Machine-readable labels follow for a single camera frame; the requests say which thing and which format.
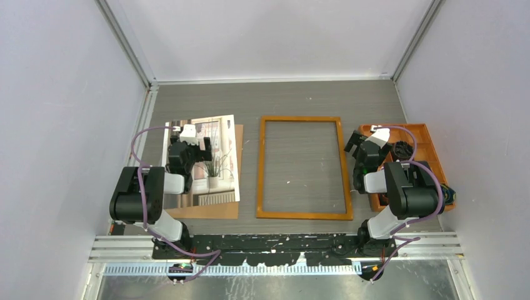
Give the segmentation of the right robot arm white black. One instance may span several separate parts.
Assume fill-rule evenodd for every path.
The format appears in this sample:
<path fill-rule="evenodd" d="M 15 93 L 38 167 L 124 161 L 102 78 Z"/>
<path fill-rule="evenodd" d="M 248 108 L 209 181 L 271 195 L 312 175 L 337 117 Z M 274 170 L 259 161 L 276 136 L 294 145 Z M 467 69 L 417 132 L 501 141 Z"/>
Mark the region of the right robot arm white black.
<path fill-rule="evenodd" d="M 352 172 L 354 189 L 360 194 L 384 194 L 387 206 L 357 230 L 357 252 L 375 255 L 388 247 L 397 232 L 441 214 L 445 200 L 440 182 L 428 163 L 416 161 L 418 141 L 391 143 L 392 126 L 376 126 L 370 136 L 354 131 L 344 151 L 355 160 Z"/>

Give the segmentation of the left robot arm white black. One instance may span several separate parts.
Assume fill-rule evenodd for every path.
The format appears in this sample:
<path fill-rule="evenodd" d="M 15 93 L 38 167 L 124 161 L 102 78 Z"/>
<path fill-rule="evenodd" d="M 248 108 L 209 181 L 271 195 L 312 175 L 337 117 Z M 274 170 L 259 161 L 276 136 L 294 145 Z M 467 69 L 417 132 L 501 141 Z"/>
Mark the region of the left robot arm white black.
<path fill-rule="evenodd" d="M 178 259 L 192 249 L 188 227 L 163 208 L 164 195 L 187 194 L 193 185 L 196 163 L 212 161 L 211 138 L 194 141 L 171 136 L 165 166 L 124 167 L 109 203 L 112 220 L 133 224 L 161 241 Z"/>

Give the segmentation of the orange wooden picture frame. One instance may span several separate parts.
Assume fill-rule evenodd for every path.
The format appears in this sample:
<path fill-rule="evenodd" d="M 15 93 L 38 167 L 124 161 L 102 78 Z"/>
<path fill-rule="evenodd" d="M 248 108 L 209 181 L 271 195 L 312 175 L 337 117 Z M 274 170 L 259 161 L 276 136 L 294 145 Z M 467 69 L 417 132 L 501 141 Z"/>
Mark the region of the orange wooden picture frame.
<path fill-rule="evenodd" d="M 345 212 L 323 213 L 323 212 L 278 212 L 265 211 L 264 207 L 264 167 L 266 147 L 266 125 L 268 122 L 289 123 L 333 123 L 336 129 L 336 139 L 339 152 L 339 163 L 341 167 L 341 181 L 344 196 Z M 348 176 L 348 164 L 343 151 L 343 129 L 341 118 L 337 116 L 262 116 L 259 132 L 259 156 L 256 188 L 256 218 L 258 219 L 295 219 L 295 220 L 321 220 L 321 221 L 352 221 L 354 219 L 353 200 L 350 190 Z"/>

